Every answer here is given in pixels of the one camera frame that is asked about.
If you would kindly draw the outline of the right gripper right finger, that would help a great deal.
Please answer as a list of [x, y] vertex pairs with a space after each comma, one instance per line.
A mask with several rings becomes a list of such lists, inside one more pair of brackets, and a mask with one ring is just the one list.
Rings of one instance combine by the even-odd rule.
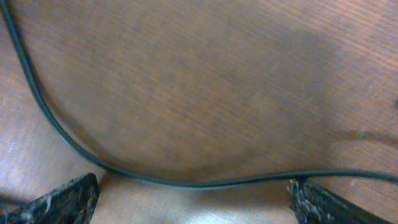
[[287, 190], [299, 224], [392, 224], [308, 179], [291, 180]]

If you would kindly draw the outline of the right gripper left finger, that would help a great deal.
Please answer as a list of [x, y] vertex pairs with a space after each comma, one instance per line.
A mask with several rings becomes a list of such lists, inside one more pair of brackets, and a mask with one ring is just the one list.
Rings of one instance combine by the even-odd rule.
[[89, 224], [100, 195], [95, 174], [87, 173], [1, 215], [1, 224]]

